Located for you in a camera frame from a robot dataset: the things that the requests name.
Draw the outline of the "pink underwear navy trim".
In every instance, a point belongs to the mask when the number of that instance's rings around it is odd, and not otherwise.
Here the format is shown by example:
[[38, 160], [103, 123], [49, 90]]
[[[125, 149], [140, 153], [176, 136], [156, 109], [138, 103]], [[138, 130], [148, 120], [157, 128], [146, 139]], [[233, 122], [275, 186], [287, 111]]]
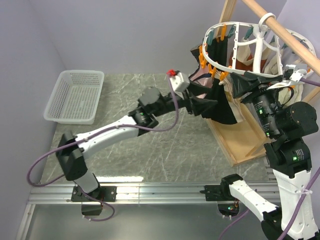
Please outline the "pink underwear navy trim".
[[209, 73], [208, 66], [202, 68], [199, 66], [195, 72], [189, 75], [189, 80], [196, 84], [202, 85], [204, 87], [210, 88], [210, 91], [207, 93], [198, 94], [196, 97], [200, 99], [208, 99], [208, 100], [216, 100], [214, 96], [214, 91], [212, 90], [213, 87], [213, 78], [212, 74]]

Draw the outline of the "black boxer briefs tan waistband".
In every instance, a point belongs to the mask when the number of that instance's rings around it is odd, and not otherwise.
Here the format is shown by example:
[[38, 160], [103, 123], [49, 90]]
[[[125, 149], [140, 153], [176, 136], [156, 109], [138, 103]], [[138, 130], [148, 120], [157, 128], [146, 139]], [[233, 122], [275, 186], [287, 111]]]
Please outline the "black boxer briefs tan waistband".
[[224, 85], [219, 85], [220, 80], [213, 78], [212, 90], [218, 104], [214, 109], [206, 112], [205, 119], [211, 119], [223, 125], [234, 125], [245, 120], [240, 106], [227, 98]]

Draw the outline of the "white round clip hanger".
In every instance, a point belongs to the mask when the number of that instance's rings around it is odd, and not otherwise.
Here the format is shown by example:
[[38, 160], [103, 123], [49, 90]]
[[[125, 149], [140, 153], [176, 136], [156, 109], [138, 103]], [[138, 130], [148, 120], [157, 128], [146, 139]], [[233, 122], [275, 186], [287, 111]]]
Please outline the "white round clip hanger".
[[[280, 35], [273, 34], [270, 42], [265, 40], [270, 28], [264, 24], [266, 18], [258, 24], [227, 21], [211, 26], [205, 33], [199, 46], [199, 63], [202, 68], [209, 65], [213, 70], [223, 73], [253, 73], [263, 77], [275, 77], [284, 73], [282, 54], [289, 44], [279, 44]], [[224, 66], [209, 56], [209, 48], [214, 40], [222, 43], [225, 38], [233, 38], [231, 63]]]

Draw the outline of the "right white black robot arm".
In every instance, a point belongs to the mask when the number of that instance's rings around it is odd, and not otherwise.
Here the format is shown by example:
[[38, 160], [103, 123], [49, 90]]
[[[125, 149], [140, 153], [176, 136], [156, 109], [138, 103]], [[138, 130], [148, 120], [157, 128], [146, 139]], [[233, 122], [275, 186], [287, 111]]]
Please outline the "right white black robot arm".
[[270, 143], [264, 144], [267, 160], [276, 178], [280, 205], [268, 202], [250, 188], [238, 174], [222, 179], [220, 194], [226, 200], [241, 201], [260, 221], [269, 240], [317, 240], [311, 186], [311, 152], [304, 136], [316, 133], [316, 109], [297, 101], [279, 102], [281, 76], [263, 77], [253, 73], [231, 73], [232, 96], [254, 106], [261, 127]]

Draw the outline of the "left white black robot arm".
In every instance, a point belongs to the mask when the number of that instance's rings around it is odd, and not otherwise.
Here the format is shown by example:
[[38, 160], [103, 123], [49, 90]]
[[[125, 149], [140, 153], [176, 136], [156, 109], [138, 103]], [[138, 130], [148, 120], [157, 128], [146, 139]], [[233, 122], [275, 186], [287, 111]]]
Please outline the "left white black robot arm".
[[170, 87], [167, 95], [162, 95], [154, 86], [147, 87], [138, 98], [137, 107], [119, 120], [89, 132], [62, 135], [55, 156], [66, 180], [74, 182], [89, 201], [101, 198], [103, 192], [86, 165], [92, 155], [118, 142], [159, 132], [156, 119], [159, 116], [170, 112], [178, 114], [181, 108], [199, 116], [218, 104], [217, 100], [201, 97], [210, 92], [209, 87], [191, 82], [180, 71], [168, 74], [167, 79]]

